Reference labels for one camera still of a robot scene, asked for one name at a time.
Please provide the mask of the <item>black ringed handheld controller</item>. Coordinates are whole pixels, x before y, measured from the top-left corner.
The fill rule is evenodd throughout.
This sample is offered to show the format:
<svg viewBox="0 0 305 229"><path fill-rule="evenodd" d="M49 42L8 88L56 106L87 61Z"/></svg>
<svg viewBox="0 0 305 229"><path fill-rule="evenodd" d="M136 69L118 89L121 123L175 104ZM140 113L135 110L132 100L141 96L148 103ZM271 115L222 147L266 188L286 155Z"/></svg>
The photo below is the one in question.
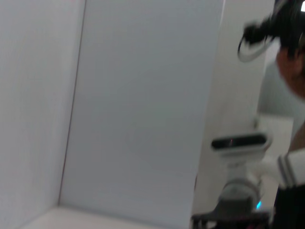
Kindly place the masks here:
<svg viewBox="0 0 305 229"><path fill-rule="evenodd" d="M251 62L263 54L275 39L272 29L277 14L289 0L275 0L273 12L261 22L251 22L245 25L243 35L237 48L237 57L241 62ZM247 43L249 47L263 43L262 47L252 54L243 54L241 46Z"/></svg>

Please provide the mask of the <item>person with black hair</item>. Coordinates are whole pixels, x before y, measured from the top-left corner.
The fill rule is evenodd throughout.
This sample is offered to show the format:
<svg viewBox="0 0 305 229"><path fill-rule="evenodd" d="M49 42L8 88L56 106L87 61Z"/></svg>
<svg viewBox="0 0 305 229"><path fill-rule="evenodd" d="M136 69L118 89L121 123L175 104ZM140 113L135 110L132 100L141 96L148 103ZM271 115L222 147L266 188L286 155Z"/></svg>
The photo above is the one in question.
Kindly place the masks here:
<svg viewBox="0 0 305 229"><path fill-rule="evenodd" d="M258 112L294 120L289 152L305 148L305 53L289 58L287 49L267 52Z"/></svg>

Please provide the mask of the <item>grey robot neck mount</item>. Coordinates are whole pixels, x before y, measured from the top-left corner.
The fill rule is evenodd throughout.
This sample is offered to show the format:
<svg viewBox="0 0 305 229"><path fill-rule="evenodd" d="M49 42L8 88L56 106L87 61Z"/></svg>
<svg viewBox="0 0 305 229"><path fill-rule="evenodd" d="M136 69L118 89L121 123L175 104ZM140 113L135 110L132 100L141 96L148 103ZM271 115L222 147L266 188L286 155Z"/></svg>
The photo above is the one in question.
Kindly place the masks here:
<svg viewBox="0 0 305 229"><path fill-rule="evenodd" d="M263 159L263 153L220 154L227 172L227 180L218 198L218 205L237 212L253 212L261 199L261 179L251 166Z"/></svg>

